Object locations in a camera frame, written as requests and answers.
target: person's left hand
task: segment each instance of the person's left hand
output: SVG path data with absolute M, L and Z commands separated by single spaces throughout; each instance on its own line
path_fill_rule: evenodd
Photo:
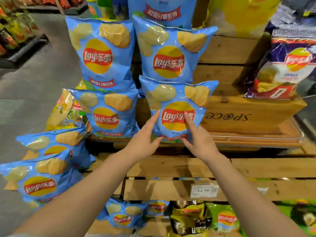
M 151 156 L 159 147 L 163 137 L 158 137 L 151 143 L 151 134 L 160 115 L 158 110 L 142 127 L 140 131 L 130 140 L 128 145 L 123 149 L 127 155 L 133 157 L 136 162 Z

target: person's right arm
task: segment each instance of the person's right arm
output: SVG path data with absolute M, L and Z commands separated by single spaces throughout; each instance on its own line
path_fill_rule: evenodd
M 208 166 L 248 237 L 307 236 L 240 174 L 226 156 L 219 153 L 212 136 L 203 127 L 196 127 L 188 114 L 184 116 L 193 143 L 184 138 L 181 140 L 194 156 Z

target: person's left arm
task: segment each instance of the person's left arm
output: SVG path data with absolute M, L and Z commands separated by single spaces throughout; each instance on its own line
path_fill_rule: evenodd
M 147 121 L 123 150 L 110 155 L 97 170 L 41 207 L 14 234 L 84 236 L 130 168 L 156 151 L 162 137 L 150 143 L 150 136 L 159 113 Z

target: hand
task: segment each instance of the hand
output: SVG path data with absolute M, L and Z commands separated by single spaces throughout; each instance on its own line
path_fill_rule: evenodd
M 184 118 L 193 138 L 192 144 L 187 139 L 181 138 L 185 147 L 187 147 L 195 157 L 199 158 L 204 163 L 208 162 L 212 157 L 218 156 L 220 153 L 215 145 L 215 141 L 207 130 L 201 126 L 196 127 L 193 120 L 186 112 L 184 112 Z
M 123 149 L 129 156 L 135 158 L 136 162 L 151 156 L 156 149 L 163 137 L 158 137 L 152 143 L 151 134 L 154 129 L 155 123 L 159 118 L 160 110 L 158 110 L 142 127 L 142 129 L 134 135 L 128 145 Z

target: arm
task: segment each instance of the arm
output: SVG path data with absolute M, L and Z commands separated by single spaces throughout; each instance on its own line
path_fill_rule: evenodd
M 220 154 L 212 136 L 185 114 L 193 143 L 184 145 L 210 169 L 248 237 L 302 237 L 304 232 Z
M 40 208 L 14 234 L 84 236 L 129 169 L 156 151 L 162 137 L 150 143 L 150 136 L 158 116 L 159 111 L 123 150 L 110 155 L 97 170 Z

